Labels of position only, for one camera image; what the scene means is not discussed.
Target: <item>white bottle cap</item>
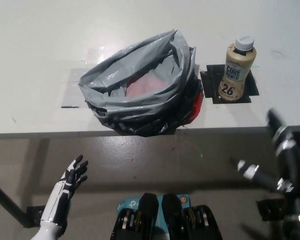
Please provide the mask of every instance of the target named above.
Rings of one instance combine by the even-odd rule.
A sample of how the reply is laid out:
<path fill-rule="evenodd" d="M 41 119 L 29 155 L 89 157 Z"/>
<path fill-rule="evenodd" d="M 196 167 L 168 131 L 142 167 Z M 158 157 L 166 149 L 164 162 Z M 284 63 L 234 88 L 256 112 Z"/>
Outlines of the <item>white bottle cap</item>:
<path fill-rule="evenodd" d="M 235 39 L 234 46 L 241 51 L 249 51 L 254 47 L 255 39 L 250 35 L 240 35 Z"/>

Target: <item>concrete floor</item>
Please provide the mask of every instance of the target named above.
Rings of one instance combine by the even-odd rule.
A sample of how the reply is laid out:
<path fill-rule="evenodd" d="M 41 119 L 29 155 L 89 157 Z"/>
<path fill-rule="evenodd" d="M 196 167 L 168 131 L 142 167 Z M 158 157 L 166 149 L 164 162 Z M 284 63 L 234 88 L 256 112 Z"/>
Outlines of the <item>concrete floor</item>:
<path fill-rule="evenodd" d="M 23 209 L 44 205 L 79 154 L 89 160 L 88 180 L 72 199 L 63 240 L 110 239 L 117 204 L 144 192 L 190 194 L 193 206 L 211 208 L 224 240 L 279 239 L 279 227 L 262 222 L 256 206 L 272 195 L 251 187 L 228 163 L 234 156 L 276 173 L 266 134 L 0 140 L 0 187 Z M 36 231 L 0 206 L 0 240 L 27 240 Z"/>

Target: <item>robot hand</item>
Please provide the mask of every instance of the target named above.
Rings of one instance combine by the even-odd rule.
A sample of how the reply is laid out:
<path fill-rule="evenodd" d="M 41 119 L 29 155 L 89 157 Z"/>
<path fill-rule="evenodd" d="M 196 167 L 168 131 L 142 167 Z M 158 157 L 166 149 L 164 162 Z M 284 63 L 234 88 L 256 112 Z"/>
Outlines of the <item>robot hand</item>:
<path fill-rule="evenodd" d="M 299 146 L 289 127 L 272 109 L 268 112 L 268 127 L 278 159 L 278 178 L 263 172 L 259 165 L 247 163 L 245 160 L 231 159 L 237 171 L 245 178 L 262 187 L 284 195 L 284 204 L 278 212 L 282 212 L 283 233 L 289 240 L 300 240 L 300 154 Z"/>
<path fill-rule="evenodd" d="M 87 171 L 88 161 L 79 164 L 82 159 L 82 155 L 78 156 L 55 184 L 41 217 L 40 230 L 32 240 L 56 240 L 65 233 L 71 198 L 87 180 L 82 175 Z"/>

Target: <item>table top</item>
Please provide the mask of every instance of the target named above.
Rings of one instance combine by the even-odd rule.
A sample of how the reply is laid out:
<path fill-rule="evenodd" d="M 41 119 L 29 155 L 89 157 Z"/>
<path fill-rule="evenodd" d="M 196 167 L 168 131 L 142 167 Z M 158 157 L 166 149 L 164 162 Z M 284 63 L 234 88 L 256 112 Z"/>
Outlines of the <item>table top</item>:
<path fill-rule="evenodd" d="M 224 64 L 239 34 L 255 36 L 251 68 L 260 96 L 213 104 L 178 132 L 256 129 L 276 108 L 300 128 L 300 1 L 291 0 L 2 0 L 0 138 L 111 136 L 85 106 L 81 75 L 118 50 L 178 29 L 196 63 Z M 61 108 L 78 103 L 79 108 Z"/>

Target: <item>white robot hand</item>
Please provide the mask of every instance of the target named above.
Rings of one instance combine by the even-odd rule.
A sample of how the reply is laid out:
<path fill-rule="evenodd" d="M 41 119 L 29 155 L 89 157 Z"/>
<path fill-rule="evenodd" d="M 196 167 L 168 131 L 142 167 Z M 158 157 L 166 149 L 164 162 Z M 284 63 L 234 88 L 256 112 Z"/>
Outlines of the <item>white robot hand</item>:
<path fill-rule="evenodd" d="M 44 208 L 40 229 L 32 240 L 56 240 L 64 234 L 71 198 L 80 184 L 87 180 L 87 176 L 82 175 L 87 171 L 88 161 L 79 164 L 82 159 L 82 155 L 78 156 L 55 184 Z"/>

